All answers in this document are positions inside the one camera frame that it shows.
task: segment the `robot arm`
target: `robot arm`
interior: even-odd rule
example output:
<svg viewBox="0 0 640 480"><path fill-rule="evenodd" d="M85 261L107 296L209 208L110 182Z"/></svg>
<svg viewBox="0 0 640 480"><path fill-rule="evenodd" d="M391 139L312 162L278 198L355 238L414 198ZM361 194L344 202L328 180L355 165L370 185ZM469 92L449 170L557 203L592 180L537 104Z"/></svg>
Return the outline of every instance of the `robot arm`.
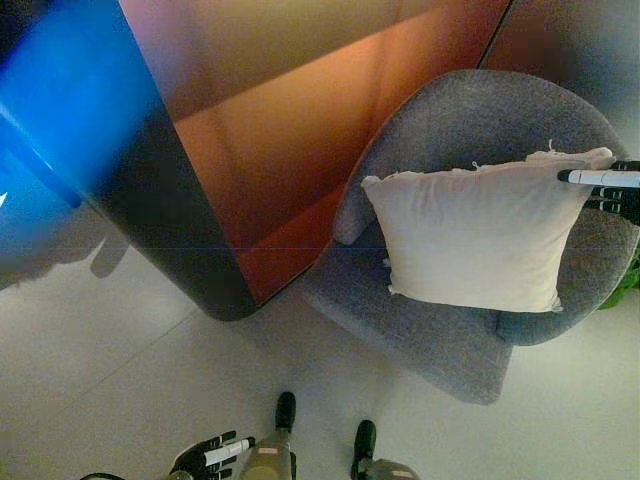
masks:
<svg viewBox="0 0 640 480"><path fill-rule="evenodd" d="M256 441L248 437L235 439L235 430L197 443L176 458L168 480L222 480L232 474L224 468L236 461L239 454L252 448Z"/></svg>

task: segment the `leaf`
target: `leaf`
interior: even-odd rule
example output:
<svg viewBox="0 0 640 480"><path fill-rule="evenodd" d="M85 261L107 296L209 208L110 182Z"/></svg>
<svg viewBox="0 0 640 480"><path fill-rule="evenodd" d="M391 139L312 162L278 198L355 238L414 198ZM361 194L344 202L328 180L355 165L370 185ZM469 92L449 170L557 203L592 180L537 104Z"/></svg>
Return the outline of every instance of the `leaf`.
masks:
<svg viewBox="0 0 640 480"><path fill-rule="evenodd" d="M624 293L627 290L627 288L616 288L609 296L609 298L607 298L604 303L600 305L600 307L598 307L598 310L607 310L609 308L615 307L620 302L620 300L622 300L622 297L624 297Z"/></svg>
<svg viewBox="0 0 640 480"><path fill-rule="evenodd" d="M622 280L620 280L618 288L631 288L638 282L638 278L640 278L640 268L630 268L627 270L627 273L624 274Z"/></svg>

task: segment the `gray fabric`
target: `gray fabric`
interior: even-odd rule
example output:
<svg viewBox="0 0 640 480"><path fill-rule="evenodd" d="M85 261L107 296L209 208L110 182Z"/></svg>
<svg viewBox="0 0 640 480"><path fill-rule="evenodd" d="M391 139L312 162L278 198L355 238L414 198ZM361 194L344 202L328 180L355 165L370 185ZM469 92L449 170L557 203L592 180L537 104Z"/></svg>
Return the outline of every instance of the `gray fabric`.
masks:
<svg viewBox="0 0 640 480"><path fill-rule="evenodd" d="M567 331L598 308L632 260L638 228L616 215L584 210L565 247L558 274L560 313L501 312L497 333L516 345L535 345Z"/></svg>
<svg viewBox="0 0 640 480"><path fill-rule="evenodd" d="M497 400L512 347L495 335L498 313L391 295L378 222L351 246L333 242L306 274L310 303L372 347L461 401Z"/></svg>
<svg viewBox="0 0 640 480"><path fill-rule="evenodd" d="M400 107L366 149L338 209L334 239L352 244L375 220L360 187L367 175L384 178L405 170L471 169L473 161L522 160L536 150L547 150L549 139L559 151L606 146L618 160L629 160L607 120L553 83L490 70L462 70L439 77ZM639 236L640 229L619 217L584 210L571 231L560 267L558 291L564 311L504 312L497 333L510 343L532 345L575 325L611 293Z"/></svg>
<svg viewBox="0 0 640 480"><path fill-rule="evenodd" d="M491 70L443 75L414 94L367 147L349 181L334 239L353 243L375 218L360 182L397 171L472 169L547 150L582 152L607 146L627 153L606 119L573 93L537 77Z"/></svg>

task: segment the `white pillow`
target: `white pillow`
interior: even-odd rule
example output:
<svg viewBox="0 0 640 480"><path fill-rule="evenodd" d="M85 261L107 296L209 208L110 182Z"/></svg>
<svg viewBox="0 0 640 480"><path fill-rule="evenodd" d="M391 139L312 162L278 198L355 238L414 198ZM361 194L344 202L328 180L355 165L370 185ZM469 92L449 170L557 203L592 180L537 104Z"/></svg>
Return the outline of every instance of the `white pillow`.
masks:
<svg viewBox="0 0 640 480"><path fill-rule="evenodd" d="M510 312L562 310L556 283L569 231L593 187L564 169L606 169L611 150L536 152L476 171L366 177L391 260L392 293Z"/></svg>

